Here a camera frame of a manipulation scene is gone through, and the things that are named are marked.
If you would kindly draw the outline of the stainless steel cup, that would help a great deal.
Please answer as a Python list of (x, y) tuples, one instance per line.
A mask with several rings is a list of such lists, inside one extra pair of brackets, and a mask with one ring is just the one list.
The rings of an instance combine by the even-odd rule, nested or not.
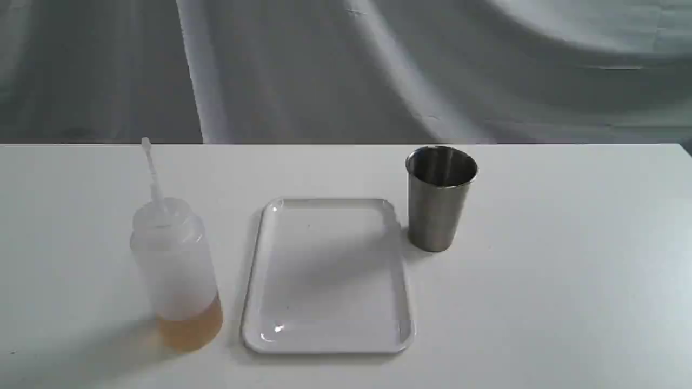
[(479, 167), (457, 148), (428, 145), (405, 160), (408, 175), (408, 239), (439, 253), (452, 246), (470, 185)]

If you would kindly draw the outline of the grey fabric backdrop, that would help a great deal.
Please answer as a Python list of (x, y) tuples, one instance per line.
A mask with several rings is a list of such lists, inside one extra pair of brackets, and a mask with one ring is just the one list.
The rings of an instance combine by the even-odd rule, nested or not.
[(2, 143), (690, 144), (690, 1), (2, 1)]

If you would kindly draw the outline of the white rectangular plastic tray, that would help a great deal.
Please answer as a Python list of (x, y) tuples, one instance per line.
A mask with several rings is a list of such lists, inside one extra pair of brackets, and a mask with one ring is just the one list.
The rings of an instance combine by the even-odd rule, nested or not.
[(245, 347), (266, 355), (394, 355), (415, 334), (401, 225), (390, 202), (267, 203), (245, 294)]

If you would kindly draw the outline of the translucent squeeze bottle amber liquid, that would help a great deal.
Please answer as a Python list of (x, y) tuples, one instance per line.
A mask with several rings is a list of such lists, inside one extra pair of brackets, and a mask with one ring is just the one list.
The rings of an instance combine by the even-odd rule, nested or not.
[(185, 200), (166, 197), (152, 155), (141, 140), (151, 182), (150, 199), (132, 217), (129, 246), (149, 294), (166, 346), (188, 353), (222, 329), (223, 310), (202, 219)]

